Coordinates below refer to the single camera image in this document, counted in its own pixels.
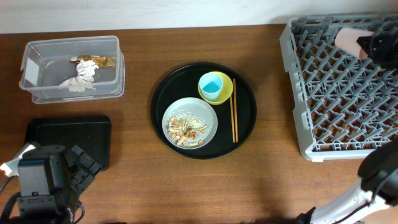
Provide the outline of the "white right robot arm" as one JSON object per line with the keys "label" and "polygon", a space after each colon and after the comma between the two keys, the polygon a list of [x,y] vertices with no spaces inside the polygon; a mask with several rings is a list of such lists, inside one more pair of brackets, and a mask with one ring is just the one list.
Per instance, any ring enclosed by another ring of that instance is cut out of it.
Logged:
{"label": "white right robot arm", "polygon": [[357,223],[397,205],[397,23],[288,28],[302,157],[361,159],[356,182],[297,223]]}

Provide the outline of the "gold snack wrapper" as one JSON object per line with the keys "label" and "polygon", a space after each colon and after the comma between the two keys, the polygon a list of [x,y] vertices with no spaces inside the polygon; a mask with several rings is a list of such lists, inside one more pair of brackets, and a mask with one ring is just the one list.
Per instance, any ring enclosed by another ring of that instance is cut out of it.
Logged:
{"label": "gold snack wrapper", "polygon": [[99,67],[115,67],[116,61],[111,57],[99,56],[99,55],[79,55],[74,56],[70,59],[71,63],[78,64],[81,60],[93,61]]}

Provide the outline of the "yellow bowl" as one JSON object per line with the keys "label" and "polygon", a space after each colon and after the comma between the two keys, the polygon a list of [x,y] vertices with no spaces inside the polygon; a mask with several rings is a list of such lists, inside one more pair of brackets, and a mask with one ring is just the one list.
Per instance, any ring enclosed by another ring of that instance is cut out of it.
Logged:
{"label": "yellow bowl", "polygon": [[219,73],[220,76],[222,77],[222,80],[223,80],[223,87],[222,87],[222,89],[221,89],[221,93],[220,93],[219,97],[218,97],[216,100],[214,100],[214,101],[209,101],[209,100],[205,99],[205,98],[203,97],[202,93],[201,93],[201,90],[200,90],[200,87],[199,87],[199,84],[198,84],[198,92],[199,92],[200,96],[201,96],[206,102],[208,102],[208,103],[211,104],[211,105],[220,105],[220,104],[224,103],[226,100],[229,99],[230,95],[231,95],[232,92],[233,92],[233,82],[232,82],[232,80],[230,79],[230,77],[227,76],[226,74],[222,73],[222,72],[217,72],[217,73]]}

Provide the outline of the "pink cup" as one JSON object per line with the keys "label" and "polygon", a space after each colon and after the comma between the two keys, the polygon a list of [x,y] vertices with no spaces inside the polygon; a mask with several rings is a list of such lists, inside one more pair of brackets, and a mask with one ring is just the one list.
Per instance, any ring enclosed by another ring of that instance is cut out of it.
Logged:
{"label": "pink cup", "polygon": [[346,53],[364,60],[368,55],[357,43],[357,40],[359,37],[369,37],[372,35],[374,33],[368,30],[345,27],[338,31],[335,37],[335,45]]}

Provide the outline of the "white tissue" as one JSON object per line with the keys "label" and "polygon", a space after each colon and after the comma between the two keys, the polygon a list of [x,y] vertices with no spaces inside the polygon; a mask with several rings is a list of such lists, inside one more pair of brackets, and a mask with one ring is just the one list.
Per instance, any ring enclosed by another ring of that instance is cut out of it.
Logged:
{"label": "white tissue", "polygon": [[77,76],[65,80],[60,86],[67,86],[70,92],[84,92],[86,89],[94,90],[94,78],[91,76]]}

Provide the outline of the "light blue cup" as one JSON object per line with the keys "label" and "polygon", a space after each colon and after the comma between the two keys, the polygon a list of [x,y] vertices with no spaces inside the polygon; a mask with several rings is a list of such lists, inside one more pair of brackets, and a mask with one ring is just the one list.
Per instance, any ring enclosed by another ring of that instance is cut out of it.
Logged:
{"label": "light blue cup", "polygon": [[219,73],[208,72],[201,76],[198,84],[203,97],[209,101],[214,101],[221,93],[223,80]]}

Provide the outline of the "grey tissue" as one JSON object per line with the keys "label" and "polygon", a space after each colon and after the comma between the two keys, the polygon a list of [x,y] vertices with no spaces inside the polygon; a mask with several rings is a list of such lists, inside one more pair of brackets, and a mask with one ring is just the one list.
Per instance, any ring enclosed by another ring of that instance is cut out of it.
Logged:
{"label": "grey tissue", "polygon": [[99,66],[92,60],[80,60],[80,63],[76,66],[76,71],[79,76],[93,76],[95,70]]}

